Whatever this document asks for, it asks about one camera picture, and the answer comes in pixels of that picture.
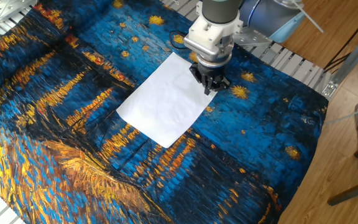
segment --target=black cable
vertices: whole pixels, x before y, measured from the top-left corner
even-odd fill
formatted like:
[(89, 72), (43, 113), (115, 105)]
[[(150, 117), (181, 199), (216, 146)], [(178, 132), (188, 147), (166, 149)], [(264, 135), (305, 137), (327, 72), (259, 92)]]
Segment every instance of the black cable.
[(331, 74), (334, 75), (338, 70), (339, 68), (335, 69), (335, 71), (331, 72)]
[(345, 49), (345, 47), (352, 41), (352, 39), (356, 36), (356, 34), (358, 33), (358, 28), (357, 30), (353, 33), (353, 35), (351, 36), (351, 38), (343, 45), (343, 47), (339, 50), (339, 52), (328, 62), (328, 64), (323, 68), (323, 70), (326, 70), (329, 66), (331, 66), (335, 60), (336, 57), (338, 57), (338, 55), (343, 51), (343, 49)]
[(169, 41), (171, 42), (172, 47), (176, 48), (176, 49), (180, 49), (180, 50), (185, 50), (187, 49), (187, 47), (185, 47), (183, 44), (179, 44), (179, 43), (175, 43), (175, 41), (173, 41), (173, 38), (175, 36), (175, 34), (179, 34), (181, 35), (183, 38), (186, 37), (187, 33), (179, 31), (179, 30), (173, 30), (169, 33)]
[(351, 53), (339, 58), (339, 59), (336, 59), (335, 61), (332, 62), (331, 66), (328, 67), (327, 69), (324, 70), (324, 73), (327, 73), (328, 71), (332, 70), (333, 68), (335, 68), (336, 66), (342, 64), (343, 62), (346, 61), (346, 59), (348, 58), (348, 56), (350, 55)]

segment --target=fabric cloth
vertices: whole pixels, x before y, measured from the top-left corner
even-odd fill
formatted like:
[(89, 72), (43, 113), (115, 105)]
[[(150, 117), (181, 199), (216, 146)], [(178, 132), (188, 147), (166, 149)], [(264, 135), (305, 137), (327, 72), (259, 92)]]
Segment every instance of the fabric cloth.
[(169, 38), (190, 25), (157, 0), (49, 0), (0, 35), (0, 196), (26, 223), (278, 222), (325, 118), (314, 90), (236, 47), (231, 89), (172, 147), (115, 111), (194, 58)]

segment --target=blue object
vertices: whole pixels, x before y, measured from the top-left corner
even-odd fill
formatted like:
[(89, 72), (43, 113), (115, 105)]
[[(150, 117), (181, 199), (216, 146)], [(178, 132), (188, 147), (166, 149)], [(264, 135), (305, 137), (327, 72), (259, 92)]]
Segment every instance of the blue object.
[(288, 21), (284, 26), (279, 28), (274, 34), (272, 34), (269, 39), (277, 42), (282, 43), (285, 40), (287, 40), (294, 31), (299, 27), (299, 25), (302, 23), (302, 21), (305, 19), (305, 15), (300, 12), (298, 15), (296, 15), (294, 18), (292, 18), (290, 21)]
[(169, 39), (190, 25), (157, 0), (55, 0), (0, 36), (0, 196), (26, 223), (278, 222), (320, 94), (236, 47), (231, 89), (171, 148), (115, 113), (172, 52), (193, 58)]

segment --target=yellow brushstroke pattern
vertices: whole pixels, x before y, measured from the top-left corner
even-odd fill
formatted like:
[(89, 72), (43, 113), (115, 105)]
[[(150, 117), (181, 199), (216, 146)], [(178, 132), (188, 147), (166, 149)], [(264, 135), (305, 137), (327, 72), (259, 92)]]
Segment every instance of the yellow brushstroke pattern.
[(112, 88), (102, 92), (99, 96), (96, 97), (92, 101), (92, 103), (88, 106), (85, 106), (80, 109), (80, 111), (75, 110), (74, 115), (69, 115), (66, 119), (66, 122), (69, 126), (72, 126), (72, 131), (75, 134), (76, 131), (86, 134), (85, 124), (88, 118), (95, 112), (101, 105), (103, 105), (104, 101), (110, 96), (112, 92)]
[(134, 173), (134, 177), (142, 177), (144, 171), (152, 164), (153, 160), (157, 155), (162, 152), (162, 146), (157, 145), (152, 151), (147, 154), (147, 158), (140, 162), (139, 166), (136, 166), (136, 171)]
[(207, 112), (212, 112), (212, 111), (214, 111), (210, 106), (207, 106), (207, 107), (205, 108), (205, 110), (206, 110)]
[(190, 52), (189, 59), (192, 60), (193, 62), (198, 62), (196, 52)]
[(174, 35), (173, 41), (178, 44), (183, 44), (183, 36), (180, 34)]
[(35, 75), (37, 69), (41, 66), (44, 66), (49, 59), (55, 55), (55, 52), (46, 54), (44, 57), (35, 60), (35, 62), (27, 65), (26, 67), (19, 69), (11, 78), (11, 80), (6, 81), (2, 87), (0, 87), (0, 106), (2, 105), (2, 100), (6, 98), (7, 95), (14, 92), (14, 85), (19, 85), (22, 88), (30, 81), (30, 77)]
[(150, 212), (150, 207), (137, 188), (111, 177), (106, 167), (92, 155), (59, 142), (45, 145), (56, 152), (55, 159), (66, 171), (77, 190), (107, 201), (117, 200), (136, 212)]
[(244, 72), (241, 74), (241, 78), (248, 81), (248, 82), (255, 82), (256, 78), (254, 77), (254, 74), (252, 73), (248, 73), (248, 72)]
[(165, 21), (161, 18), (161, 16), (150, 16), (149, 23), (161, 26), (165, 23)]
[(267, 190), (267, 192), (270, 194), (272, 200), (273, 200), (273, 203), (274, 203), (274, 206), (276, 208), (277, 211), (280, 211), (281, 210), (281, 205), (278, 204), (278, 194), (277, 193), (274, 193), (274, 189), (270, 186), (266, 186), (264, 185), (264, 188)]
[(299, 161), (301, 159), (300, 151), (294, 146), (286, 147), (285, 152), (295, 161)]
[(52, 90), (50, 93), (46, 93), (41, 99), (35, 102), (35, 106), (27, 105), (27, 111), (25, 114), (19, 117), (18, 123), (25, 126), (26, 124), (34, 123), (35, 110), (44, 114), (47, 106), (57, 106), (62, 103), (68, 92), (84, 77), (85, 72), (77, 74), (77, 76), (70, 80), (66, 85), (58, 87), (57, 90)]
[(124, 7), (124, 3), (122, 2), (122, 0), (114, 0), (112, 2), (112, 6), (115, 7), (116, 9), (120, 9)]
[(326, 113), (327, 112), (327, 106), (324, 106), (324, 108), (321, 109), (322, 113)]
[(119, 154), (121, 149), (125, 147), (129, 141), (132, 141), (140, 134), (140, 131), (136, 129), (133, 132), (128, 133), (131, 128), (132, 126), (130, 124), (126, 124), (125, 127), (119, 131), (119, 133), (106, 140), (101, 148), (101, 155), (105, 160), (108, 161), (111, 157), (117, 157), (116, 154)]
[(36, 10), (38, 10), (45, 18), (47, 18), (52, 24), (58, 29), (62, 29), (64, 27), (63, 19), (60, 17), (61, 11), (58, 10), (46, 10), (42, 4), (37, 4), (34, 6)]
[(0, 50), (5, 51), (9, 49), (10, 46), (16, 45), (18, 41), (22, 41), (22, 37), (18, 37), (15, 33), (15, 30), (17, 30), (18, 27), (14, 27), (11, 35), (5, 35), (0, 38)]
[[(62, 142), (39, 143), (31, 139), (20, 140), (15, 133), (9, 133), (8, 136), (6, 134), (7, 132), (0, 130), (0, 196), (21, 217), (28, 217), (30, 223), (56, 223), (50, 210), (56, 211), (56, 217), (64, 224), (74, 224), (82, 216), (90, 222), (90, 215), (95, 212), (111, 213), (116, 220), (128, 219), (121, 209), (108, 205), (113, 200), (137, 214), (145, 212), (147, 215), (153, 206), (158, 215), (172, 222), (146, 194), (137, 187), (110, 176), (106, 172), (106, 166), (88, 152), (66, 146)], [(55, 160), (58, 165), (53, 166), (51, 160)], [(67, 197), (67, 192), (83, 192), (86, 200), (92, 202), (93, 206), (78, 207), (77, 212), (70, 210), (73, 202)], [(73, 217), (73, 222), (68, 221), (67, 215)], [(100, 220), (102, 223), (110, 222), (104, 217), (100, 217)]]
[(121, 72), (119, 72), (116, 68), (114, 68), (110, 62), (104, 59), (104, 57), (98, 53), (89, 53), (84, 52), (84, 55), (86, 58), (88, 58), (90, 61), (94, 62), (96, 65), (103, 66), (103, 69), (107, 71), (112, 77), (115, 79), (124, 82), (126, 85), (135, 87), (135, 84), (133, 84), (131, 81), (129, 81)]
[(65, 38), (65, 41), (66, 41), (68, 44), (70, 44), (70, 46), (72, 46), (74, 49), (78, 47), (78, 44), (77, 44), (78, 38), (75, 37), (73, 34), (68, 35), (68, 36)]
[(232, 91), (232, 94), (239, 99), (242, 99), (242, 100), (248, 99), (249, 90), (247, 90), (246, 87), (236, 85), (231, 88), (231, 91)]
[(270, 208), (271, 208), (271, 207), (272, 207), (272, 205), (269, 203), (269, 204), (267, 205), (265, 215), (259, 220), (258, 224), (263, 224), (263, 223), (265, 223), (266, 218), (267, 218), (267, 216), (268, 216), (269, 213), (270, 213)]
[(220, 223), (223, 222), (223, 218), (225, 215), (229, 214), (228, 209), (230, 209), (234, 203), (238, 203), (237, 201), (238, 195), (236, 196), (233, 193), (230, 193), (226, 199), (224, 199), (223, 203), (218, 204), (219, 212), (218, 215), (220, 217)]
[(123, 51), (122, 53), (121, 53), (121, 55), (123, 56), (123, 57), (128, 57), (129, 56), (129, 52), (128, 51)]
[(196, 146), (196, 141), (194, 139), (188, 138), (187, 139), (187, 145), (186, 148), (183, 150), (183, 152), (181, 152), (178, 157), (176, 157), (173, 162), (171, 167), (169, 168), (170, 173), (172, 175), (174, 175), (176, 173), (176, 171), (179, 169), (179, 167), (181, 166), (182, 162), (185, 160), (185, 156), (187, 154), (189, 154), (194, 147)]
[[(25, 18), (23, 19), (23, 22), (22, 22), (22, 23), (23, 23), (23, 24), (31, 24), (31, 20), (30, 20), (29, 18), (26, 18), (26, 17), (25, 17)], [(30, 39), (30, 40), (34, 40), (34, 41), (37, 41), (37, 42), (41, 42), (41, 43), (45, 44), (46, 46), (48, 46), (48, 44), (47, 44), (45, 41), (39, 39), (38, 37), (36, 37), (36, 36), (34, 36), (34, 35), (30, 35), (30, 34), (28, 33), (27, 29), (26, 29), (23, 25), (21, 25), (21, 26), (15, 26), (14, 32), (17, 34), (17, 36), (26, 36), (26, 37), (27, 37), (28, 39)]]
[(157, 165), (157, 168), (155, 168), (152, 172), (147, 171), (148, 177), (146, 179), (147, 183), (145, 187), (152, 185), (154, 178), (160, 177), (162, 172), (167, 173), (169, 171), (169, 167), (173, 159), (173, 155), (175, 155), (175, 153), (178, 150), (178, 147), (185, 139), (186, 139), (185, 135), (180, 136), (179, 139), (173, 144), (173, 146), (167, 149), (158, 160), (158, 163), (161, 165)]

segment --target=wooden floor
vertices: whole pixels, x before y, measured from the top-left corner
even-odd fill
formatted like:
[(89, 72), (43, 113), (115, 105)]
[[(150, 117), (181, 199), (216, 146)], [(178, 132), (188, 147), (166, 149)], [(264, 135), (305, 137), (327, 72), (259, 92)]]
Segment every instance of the wooden floor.
[[(321, 26), (307, 19), (282, 45), (320, 67), (325, 67), (358, 28), (358, 0), (303, 0), (305, 11)], [(358, 41), (348, 46), (352, 51)]]
[[(351, 114), (357, 103), (358, 66), (329, 102), (326, 121)], [(279, 223), (358, 224), (358, 197), (334, 207), (327, 204), (329, 197), (358, 184), (357, 149), (354, 118), (325, 126), (308, 173)]]

